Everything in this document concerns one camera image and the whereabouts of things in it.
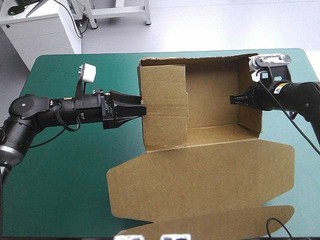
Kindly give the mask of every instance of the drawer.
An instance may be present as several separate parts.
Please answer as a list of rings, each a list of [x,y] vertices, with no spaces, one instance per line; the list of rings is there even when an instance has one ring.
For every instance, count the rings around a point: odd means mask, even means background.
[[[72,47],[57,48],[45,51],[35,51],[31,53],[21,54],[20,57],[24,61],[27,68],[31,71],[36,59],[42,55],[60,55],[60,54],[74,54]]]
[[[65,32],[11,40],[19,54],[71,47]]]
[[[59,17],[22,21],[1,25],[10,40],[63,33],[65,31]]]

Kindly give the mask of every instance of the robotic arm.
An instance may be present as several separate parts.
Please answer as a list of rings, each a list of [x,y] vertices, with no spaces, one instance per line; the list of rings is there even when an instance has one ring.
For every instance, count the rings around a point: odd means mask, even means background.
[[[320,82],[291,81],[286,54],[262,54],[250,57],[249,67],[256,85],[230,96],[231,104],[263,111],[289,111],[291,120],[297,114],[310,122],[320,143]]]
[[[10,116],[0,128],[2,184],[12,167],[22,162],[35,136],[47,127],[63,126],[74,132],[81,124],[102,122],[103,129],[113,129],[147,113],[140,96],[100,88],[85,93],[86,84],[94,82],[96,67],[85,63],[80,68],[75,97],[50,99],[27,94],[12,102]]]

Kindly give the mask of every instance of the green table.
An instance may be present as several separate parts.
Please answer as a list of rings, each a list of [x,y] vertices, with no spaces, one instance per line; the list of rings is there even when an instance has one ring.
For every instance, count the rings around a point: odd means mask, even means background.
[[[294,82],[317,81],[300,49],[46,55],[35,62],[21,95],[73,97],[78,67],[83,63],[97,67],[95,82],[87,86],[87,91],[103,88],[138,95],[137,66],[142,58],[257,52],[289,54]],[[296,122],[316,143],[311,126],[302,117]],[[34,144],[49,139],[60,130],[61,127],[45,129]],[[287,225],[292,234],[320,236],[320,162],[317,154],[279,111],[264,113],[261,139],[291,144],[296,149],[293,190],[266,205],[293,205],[295,214]],[[140,118],[110,130],[103,130],[102,123],[84,124],[77,132],[65,132],[49,144],[30,149],[24,161],[13,169],[4,187],[4,236],[113,236],[120,230],[145,224],[112,215],[106,180],[109,169],[144,152]],[[286,234],[280,230],[276,235]]]

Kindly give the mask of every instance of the corrugated cardboard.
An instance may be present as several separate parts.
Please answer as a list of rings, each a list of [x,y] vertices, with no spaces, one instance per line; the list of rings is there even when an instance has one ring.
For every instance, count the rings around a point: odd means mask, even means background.
[[[159,240],[162,234],[191,234],[193,240],[241,240],[267,234],[266,221],[277,218],[287,223],[294,214],[292,206],[254,207],[241,210],[185,217],[138,226],[119,234],[143,234],[146,240]],[[281,226],[270,223],[270,232]]]
[[[180,146],[187,142],[188,97],[184,65],[147,66],[140,73],[144,142]]]
[[[248,66],[252,55],[141,60],[146,149],[194,146],[199,139],[212,144],[258,138],[262,112],[230,104],[230,95],[253,84]]]
[[[258,207],[293,187],[294,154],[258,139],[149,152],[107,173],[112,214],[159,222]]]
[[[107,180],[115,216],[156,223],[124,234],[248,239],[266,234],[268,218],[293,215],[291,206],[260,207],[293,187],[293,148],[259,140],[262,111],[230,104],[254,84],[253,55],[140,61],[147,153]]]

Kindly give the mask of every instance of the gray floor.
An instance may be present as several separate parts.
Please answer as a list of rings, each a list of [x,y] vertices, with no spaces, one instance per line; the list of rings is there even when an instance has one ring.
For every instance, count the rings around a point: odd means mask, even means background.
[[[96,8],[114,0],[92,0]],[[143,0],[127,0],[127,6]],[[134,53],[301,48],[320,77],[319,0],[150,0],[143,16],[99,19],[82,52]],[[0,126],[29,71],[0,30]]]

